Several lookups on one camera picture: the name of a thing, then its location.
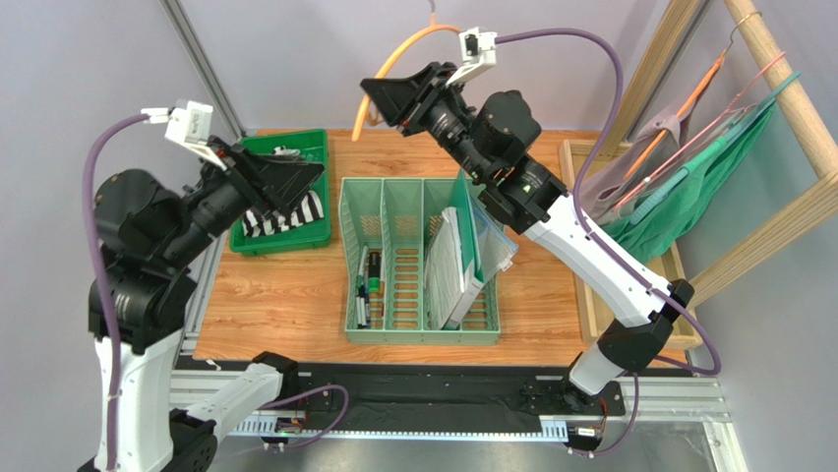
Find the green tank top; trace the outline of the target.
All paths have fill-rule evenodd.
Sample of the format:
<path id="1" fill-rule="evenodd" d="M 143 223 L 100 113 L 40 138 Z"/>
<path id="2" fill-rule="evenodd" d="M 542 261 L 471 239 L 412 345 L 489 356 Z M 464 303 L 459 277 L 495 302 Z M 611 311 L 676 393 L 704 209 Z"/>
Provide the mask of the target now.
<path id="1" fill-rule="evenodd" d="M 665 253 L 701 219 L 715 194 L 758 141 L 775 109 L 776 106 L 714 159 L 695 167 L 689 177 L 638 225 L 629 225 L 628 216 L 625 216 L 605 225 L 603 230 L 642 263 Z"/>

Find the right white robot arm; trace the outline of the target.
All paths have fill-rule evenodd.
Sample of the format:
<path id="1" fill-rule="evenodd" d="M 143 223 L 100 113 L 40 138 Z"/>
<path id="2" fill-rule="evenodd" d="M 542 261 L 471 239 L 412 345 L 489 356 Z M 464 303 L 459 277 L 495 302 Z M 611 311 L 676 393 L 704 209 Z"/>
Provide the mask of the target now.
<path id="1" fill-rule="evenodd" d="M 623 373 L 638 373 L 662 351 L 694 294 L 632 257 L 528 153 L 541 127 L 517 90 L 468 106 L 448 83 L 451 63 L 432 62 L 406 79 L 364 79 L 361 89 L 388 126 L 405 137 L 428 133 L 472 178 L 479 201 L 501 224 L 548 250 L 611 309 L 614 319 L 571 364 L 565 389 L 593 397 Z"/>

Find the black white striped tank top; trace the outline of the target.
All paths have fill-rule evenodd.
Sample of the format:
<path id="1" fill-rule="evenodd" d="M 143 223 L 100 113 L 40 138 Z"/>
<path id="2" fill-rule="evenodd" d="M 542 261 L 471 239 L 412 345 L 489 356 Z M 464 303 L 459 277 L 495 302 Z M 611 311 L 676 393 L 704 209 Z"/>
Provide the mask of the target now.
<path id="1" fill-rule="evenodd" d="M 257 153 L 257 156 L 266 161 L 305 161 L 301 149 L 285 146 L 274 147 L 270 153 Z M 245 237 L 268 237 L 300 228 L 324 219 L 325 216 L 324 204 L 320 195 L 314 188 L 310 188 L 288 216 L 279 211 L 263 215 L 249 209 L 235 222 L 233 227 L 238 228 Z"/>

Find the orange clothes hanger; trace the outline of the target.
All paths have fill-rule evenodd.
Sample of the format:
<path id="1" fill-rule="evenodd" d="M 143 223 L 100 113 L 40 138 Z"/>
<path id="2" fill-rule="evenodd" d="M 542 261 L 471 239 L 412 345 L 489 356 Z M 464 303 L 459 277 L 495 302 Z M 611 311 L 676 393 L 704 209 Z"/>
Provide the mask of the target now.
<path id="1" fill-rule="evenodd" d="M 430 14 L 428 24 L 417 30 L 416 32 L 405 38 L 389 55 L 378 72 L 375 74 L 375 79 L 384 79 L 392 70 L 394 65 L 401 59 L 407 50 L 412 48 L 421 39 L 442 31 L 448 31 L 453 34 L 460 34 L 462 29 L 451 24 L 439 23 L 437 16 L 437 7 L 435 1 L 430 1 Z M 379 110 L 372 112 L 370 110 L 372 100 L 370 96 L 365 93 L 357 108 L 353 127 L 351 129 L 350 141 L 355 143 L 361 138 L 362 132 L 366 126 L 375 127 L 384 122 L 384 119 Z"/>

